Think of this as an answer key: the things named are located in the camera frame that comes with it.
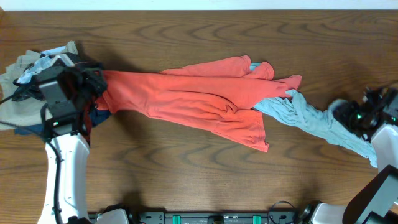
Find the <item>light blue-grey garment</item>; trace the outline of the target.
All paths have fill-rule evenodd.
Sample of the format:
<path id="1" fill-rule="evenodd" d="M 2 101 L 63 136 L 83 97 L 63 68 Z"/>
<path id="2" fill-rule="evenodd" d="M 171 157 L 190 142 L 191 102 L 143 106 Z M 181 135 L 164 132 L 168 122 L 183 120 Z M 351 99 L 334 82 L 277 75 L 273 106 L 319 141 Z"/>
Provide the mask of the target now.
<path id="1" fill-rule="evenodd" d="M 373 167 L 377 167 L 376 152 L 372 145 L 349 132 L 333 117 L 332 112 L 345 100 L 337 99 L 327 110 L 321 111 L 308 104 L 297 90 L 302 81 L 300 75 L 273 80 L 274 71 L 268 63 L 252 63 L 249 71 L 253 75 L 266 77 L 264 80 L 256 80 L 253 87 L 246 88 L 251 92 L 251 103 L 255 109 L 282 124 L 322 138 L 329 144 L 352 150 L 367 158 Z"/>

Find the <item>orange-red t-shirt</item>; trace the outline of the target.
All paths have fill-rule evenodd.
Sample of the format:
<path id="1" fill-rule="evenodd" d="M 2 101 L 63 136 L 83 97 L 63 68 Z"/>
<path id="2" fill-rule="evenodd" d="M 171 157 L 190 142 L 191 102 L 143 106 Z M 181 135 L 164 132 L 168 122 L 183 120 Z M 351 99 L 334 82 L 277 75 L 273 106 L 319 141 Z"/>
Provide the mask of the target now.
<path id="1" fill-rule="evenodd" d="M 251 64 L 250 57 L 243 55 L 160 73 L 106 70 L 108 88 L 96 103 L 112 114 L 134 110 L 266 152 L 262 113 L 254 106 L 264 98 L 286 98 L 302 77 L 276 80 L 269 63 L 255 69 Z"/>

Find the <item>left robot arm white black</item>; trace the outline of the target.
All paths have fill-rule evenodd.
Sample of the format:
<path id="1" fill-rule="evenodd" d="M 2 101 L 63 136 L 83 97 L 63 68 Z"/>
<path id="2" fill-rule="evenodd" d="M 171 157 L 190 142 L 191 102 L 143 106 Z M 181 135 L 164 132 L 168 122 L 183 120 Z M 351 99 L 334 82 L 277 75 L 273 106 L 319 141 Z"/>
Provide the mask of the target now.
<path id="1" fill-rule="evenodd" d="M 46 68 L 34 78 L 45 104 L 40 110 L 48 159 L 45 202 L 39 223 L 90 223 L 86 161 L 90 114 L 106 91 L 101 65 L 80 62 Z"/>

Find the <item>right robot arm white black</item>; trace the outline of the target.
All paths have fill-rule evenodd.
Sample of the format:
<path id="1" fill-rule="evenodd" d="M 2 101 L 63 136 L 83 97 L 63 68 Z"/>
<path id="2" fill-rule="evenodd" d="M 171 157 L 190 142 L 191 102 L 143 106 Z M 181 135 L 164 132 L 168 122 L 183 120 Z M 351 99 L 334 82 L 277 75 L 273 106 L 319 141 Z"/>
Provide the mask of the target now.
<path id="1" fill-rule="evenodd" d="M 334 118 L 375 150 L 378 174 L 347 206 L 313 203 L 302 223 L 397 223 L 391 207 L 397 203 L 397 89 L 367 90 L 362 104 L 344 103 Z"/>

